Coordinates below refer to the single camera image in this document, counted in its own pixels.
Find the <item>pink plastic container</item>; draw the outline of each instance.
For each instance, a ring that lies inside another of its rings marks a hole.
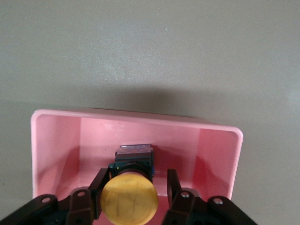
[[[120,145],[150,143],[154,148],[160,224],[168,210],[167,169],[177,169],[183,188],[203,200],[231,199],[243,134],[236,127],[201,119],[102,109],[38,110],[31,118],[33,197],[64,199],[89,186],[101,167],[114,161]],[[111,223],[103,214],[101,223]]]

